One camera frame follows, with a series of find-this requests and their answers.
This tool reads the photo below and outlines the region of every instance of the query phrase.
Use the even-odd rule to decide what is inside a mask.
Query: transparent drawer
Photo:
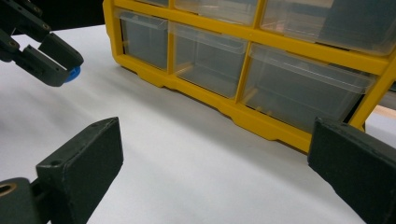
[[[250,25],[258,0],[175,0],[175,8],[199,15]]]
[[[172,22],[177,75],[225,97],[233,97],[245,59],[247,41]]]
[[[268,0],[262,29],[374,55],[396,44],[394,0]]]
[[[138,2],[149,3],[155,6],[168,7],[169,0],[137,0]]]
[[[120,12],[125,54],[167,68],[168,21],[131,11]]]
[[[244,103],[312,133],[315,117],[343,121],[375,77],[253,44]]]

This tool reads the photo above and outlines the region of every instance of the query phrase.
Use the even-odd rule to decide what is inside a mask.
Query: robotic arm
[[[45,84],[60,87],[79,74],[82,56],[59,36],[40,17],[42,10],[28,0],[0,0],[0,60],[15,64]],[[20,51],[11,36],[14,32],[29,35],[40,42]]]
[[[40,162],[32,183],[0,181],[0,223],[87,223],[122,164],[119,119],[95,122]]]

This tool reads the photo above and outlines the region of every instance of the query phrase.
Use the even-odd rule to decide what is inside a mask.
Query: yellow storage organizer
[[[265,139],[308,152],[315,116],[362,129],[395,81],[396,20],[381,21],[389,24],[384,38],[376,33],[366,38],[375,43],[357,43],[359,30],[338,38],[343,31],[329,26],[338,21],[322,18],[340,18],[329,1],[307,2],[105,0],[103,6],[117,63]]]

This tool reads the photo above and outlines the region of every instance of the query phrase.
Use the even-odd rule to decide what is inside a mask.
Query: metal screw
[[[46,23],[43,24],[43,27],[44,27],[44,29],[46,29],[46,30],[49,30],[49,29],[50,29],[50,27],[49,27]]]

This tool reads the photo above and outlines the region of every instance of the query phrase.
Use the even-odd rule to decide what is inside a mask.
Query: white tabletop
[[[33,181],[68,139],[119,117],[125,161],[89,223],[363,223],[304,154],[116,64],[105,26],[55,33],[85,59],[61,88],[0,62],[0,180]]]

